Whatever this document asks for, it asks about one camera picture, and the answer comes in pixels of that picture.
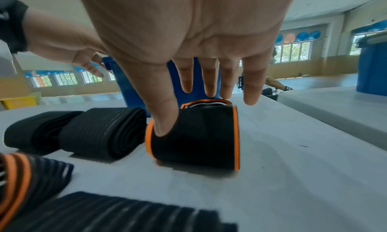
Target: blue bin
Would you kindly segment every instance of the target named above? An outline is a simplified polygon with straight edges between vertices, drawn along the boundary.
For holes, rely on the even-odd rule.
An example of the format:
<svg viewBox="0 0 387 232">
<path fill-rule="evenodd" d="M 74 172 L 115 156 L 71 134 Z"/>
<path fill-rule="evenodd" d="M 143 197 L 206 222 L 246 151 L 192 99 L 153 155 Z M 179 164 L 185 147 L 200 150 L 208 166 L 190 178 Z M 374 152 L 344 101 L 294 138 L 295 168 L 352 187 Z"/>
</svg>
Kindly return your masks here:
<svg viewBox="0 0 387 232">
<path fill-rule="evenodd" d="M 103 58 L 103 62 L 106 66 L 107 70 L 113 71 L 114 76 L 116 77 L 116 81 L 118 86 L 120 87 L 121 94 L 124 98 L 125 104 L 127 107 L 140 107 L 145 109 L 145 104 L 142 99 L 138 96 L 129 80 L 126 78 L 124 72 L 121 70 L 119 65 L 113 60 L 111 57 Z M 167 63 L 169 73 L 171 74 L 173 89 L 175 90 L 175 95 L 177 98 L 177 103 L 179 107 L 182 104 L 189 103 L 192 101 L 196 101 L 199 99 L 209 99 L 210 97 L 206 96 L 204 92 L 204 84 L 202 78 L 202 68 L 199 64 L 197 58 L 193 60 L 193 88 L 192 92 L 187 94 L 183 91 L 180 84 L 179 74 L 177 72 L 176 66 L 172 61 Z M 218 76 L 218 88 L 216 91 L 216 95 L 213 98 L 221 98 L 219 95 L 221 87 L 221 77 L 220 73 Z"/>
<path fill-rule="evenodd" d="M 387 32 L 362 38 L 356 91 L 387 96 Z"/>
</svg>

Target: white table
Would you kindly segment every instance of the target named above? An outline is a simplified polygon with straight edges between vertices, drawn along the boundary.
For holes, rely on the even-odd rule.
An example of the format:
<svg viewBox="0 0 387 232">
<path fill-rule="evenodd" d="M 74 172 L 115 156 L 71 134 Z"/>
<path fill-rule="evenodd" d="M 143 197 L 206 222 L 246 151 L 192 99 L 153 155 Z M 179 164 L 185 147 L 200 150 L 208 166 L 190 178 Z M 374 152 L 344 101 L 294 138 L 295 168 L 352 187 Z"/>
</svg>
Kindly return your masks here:
<svg viewBox="0 0 387 232">
<path fill-rule="evenodd" d="M 387 152 L 266 97 L 238 106 L 241 170 L 159 167 L 139 146 L 112 164 L 69 157 L 73 180 L 60 194 L 88 191 L 166 204 L 218 209 L 241 232 L 386 231 Z M 121 100 L 0 112 L 1 128 L 52 110 L 121 107 Z M 2 152 L 12 149 L 2 148 Z"/>
<path fill-rule="evenodd" d="M 387 150 L 386 96 L 320 88 L 284 92 L 278 102 Z"/>
</svg>

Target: orange trim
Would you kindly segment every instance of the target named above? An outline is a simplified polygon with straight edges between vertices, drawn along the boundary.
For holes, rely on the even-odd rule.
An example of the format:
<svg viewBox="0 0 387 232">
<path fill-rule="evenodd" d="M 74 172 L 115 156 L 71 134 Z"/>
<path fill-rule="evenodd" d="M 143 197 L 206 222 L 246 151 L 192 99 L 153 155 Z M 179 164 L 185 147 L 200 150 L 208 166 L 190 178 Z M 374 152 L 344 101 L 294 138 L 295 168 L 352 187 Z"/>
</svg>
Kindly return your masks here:
<svg viewBox="0 0 387 232">
<path fill-rule="evenodd" d="M 200 99 L 200 100 L 196 100 L 196 101 L 189 102 L 189 103 L 186 103 L 186 104 L 182 104 L 180 109 L 183 109 L 185 106 L 190 106 L 190 105 L 197 104 L 197 103 L 200 103 L 200 102 L 223 102 L 223 103 L 226 103 L 228 105 L 232 105 L 232 103 L 230 101 L 228 101 L 228 100 L 225 100 L 225 99 L 222 99 L 222 98 L 213 98 L 213 99 Z"/>
<path fill-rule="evenodd" d="M 150 120 L 148 126 L 146 127 L 146 131 L 145 131 L 145 147 L 146 147 L 146 152 L 148 152 L 148 154 L 150 156 L 153 157 L 153 159 L 156 159 L 154 156 L 153 156 L 153 153 L 152 153 L 152 144 L 151 144 L 151 140 L 152 140 L 152 132 L 153 132 L 153 126 L 154 126 L 154 119 Z"/>
<path fill-rule="evenodd" d="M 234 167 L 235 170 L 239 170 L 239 127 L 238 127 L 238 110 L 237 106 L 233 105 L 233 116 L 234 116 Z"/>
<path fill-rule="evenodd" d="M 15 158 L 19 158 L 23 163 L 23 176 L 22 176 L 22 182 L 20 185 L 19 192 L 17 193 L 16 199 L 14 203 L 11 205 L 10 209 L 7 213 L 3 216 L 3 218 L 0 221 L 0 231 L 2 231 L 5 226 L 13 219 L 15 216 L 17 210 L 19 209 L 20 205 L 22 204 L 25 195 L 28 191 L 29 183 L 31 181 L 31 166 L 28 161 L 28 158 L 23 154 L 13 153 L 12 154 Z"/>
<path fill-rule="evenodd" d="M 3 154 L 4 159 L 4 170 L 6 174 L 6 183 L 5 183 L 5 195 L 3 196 L 3 200 L 0 205 L 0 215 L 3 214 L 8 208 L 9 204 L 13 200 L 13 195 L 16 189 L 16 161 L 10 154 Z"/>
</svg>

